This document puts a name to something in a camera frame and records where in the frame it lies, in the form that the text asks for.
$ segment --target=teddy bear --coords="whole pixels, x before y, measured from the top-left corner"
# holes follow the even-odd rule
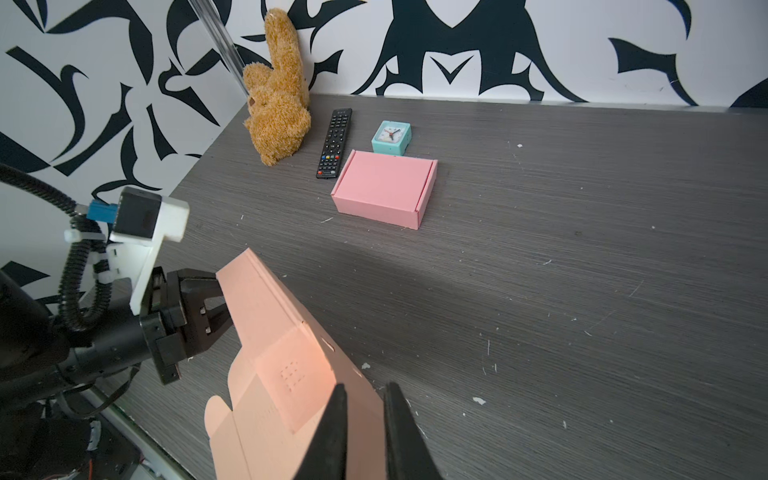
[[[244,125],[261,161],[273,166],[293,155],[310,129],[306,109],[310,91],[303,74],[299,35],[288,14],[270,9],[264,17],[264,31],[273,68],[252,63],[243,70],[250,113]]]

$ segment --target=teal alarm clock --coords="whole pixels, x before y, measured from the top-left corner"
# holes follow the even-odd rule
[[[373,153],[403,155],[411,141],[411,124],[384,120],[371,140]]]

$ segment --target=black remote control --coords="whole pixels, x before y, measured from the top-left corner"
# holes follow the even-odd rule
[[[339,108],[333,111],[316,177],[337,178],[341,173],[342,154],[350,118],[352,118],[352,108]]]

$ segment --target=blue connector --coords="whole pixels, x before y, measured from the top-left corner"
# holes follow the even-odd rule
[[[86,217],[97,222],[114,223],[117,215],[117,204],[105,204],[98,200],[92,200],[88,206],[88,215]]]

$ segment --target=wall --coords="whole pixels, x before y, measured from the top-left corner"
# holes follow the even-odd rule
[[[233,0],[246,63],[274,6],[314,93],[768,106],[765,0]]]
[[[0,2],[0,79],[0,161],[83,204],[168,195],[244,103],[187,0]],[[54,307],[67,217],[0,204],[0,268]]]

